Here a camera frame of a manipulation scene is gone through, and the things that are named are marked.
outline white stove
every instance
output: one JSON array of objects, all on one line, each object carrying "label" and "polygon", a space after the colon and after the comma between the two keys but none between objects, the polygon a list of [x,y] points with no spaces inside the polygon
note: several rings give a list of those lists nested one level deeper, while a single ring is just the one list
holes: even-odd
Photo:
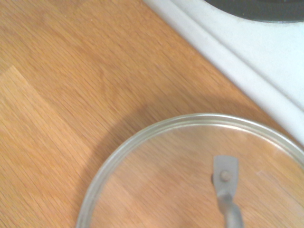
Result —
[{"label": "white stove", "polygon": [[203,0],[144,0],[304,145],[304,22],[236,17]]}]

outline transparent glass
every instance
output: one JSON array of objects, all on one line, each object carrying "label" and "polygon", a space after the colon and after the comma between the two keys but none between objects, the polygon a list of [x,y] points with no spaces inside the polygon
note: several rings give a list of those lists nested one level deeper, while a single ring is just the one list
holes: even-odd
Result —
[{"label": "transparent glass", "polygon": [[123,144],[101,168],[85,199],[91,194],[93,200],[82,206],[92,217],[79,227],[224,227],[211,182],[215,155],[239,159],[234,202],[246,228],[304,227],[303,150],[286,137],[219,114],[154,127]]}]

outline stovetop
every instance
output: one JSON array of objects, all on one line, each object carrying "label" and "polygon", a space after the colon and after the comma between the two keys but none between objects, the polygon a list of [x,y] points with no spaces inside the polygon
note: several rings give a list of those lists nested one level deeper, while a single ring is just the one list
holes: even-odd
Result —
[{"label": "stovetop", "polygon": [[303,0],[205,0],[241,18],[266,22],[304,21]]},{"label": "stovetop", "polygon": [[304,145],[304,22],[248,20],[203,0],[144,1]]}]

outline kitchen counter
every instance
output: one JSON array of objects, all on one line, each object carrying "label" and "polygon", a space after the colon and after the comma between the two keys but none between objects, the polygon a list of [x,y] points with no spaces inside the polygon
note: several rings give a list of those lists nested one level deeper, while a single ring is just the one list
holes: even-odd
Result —
[{"label": "kitchen counter", "polygon": [[304,145],[304,22],[251,21],[204,0],[144,1]]},{"label": "kitchen counter", "polygon": [[284,132],[141,0],[2,2],[0,50],[1,227],[74,226],[105,159],[155,122],[215,112]]}]

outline metal rim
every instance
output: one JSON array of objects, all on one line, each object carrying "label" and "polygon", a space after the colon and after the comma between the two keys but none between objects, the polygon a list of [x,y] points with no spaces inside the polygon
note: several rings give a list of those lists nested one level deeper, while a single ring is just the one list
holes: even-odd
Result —
[{"label": "metal rim", "polygon": [[237,17],[261,22],[293,23],[304,21],[303,0],[205,0]]},{"label": "metal rim", "polygon": [[174,128],[191,126],[191,125],[217,125],[230,128],[237,128],[246,131],[270,143],[274,143],[288,151],[289,155],[294,158],[302,167],[304,167],[304,150],[288,139],[278,131],[263,124],[243,119],[236,116],[225,114],[190,114],[174,117],[158,123],[155,123],[129,138],[119,146],[113,154],[104,162],[93,178],[81,205],[80,212],[76,222],[76,228],[89,228],[95,204],[99,195],[106,184],[108,178],[113,173],[120,162],[138,145],[146,140],[159,135],[162,132]]}]

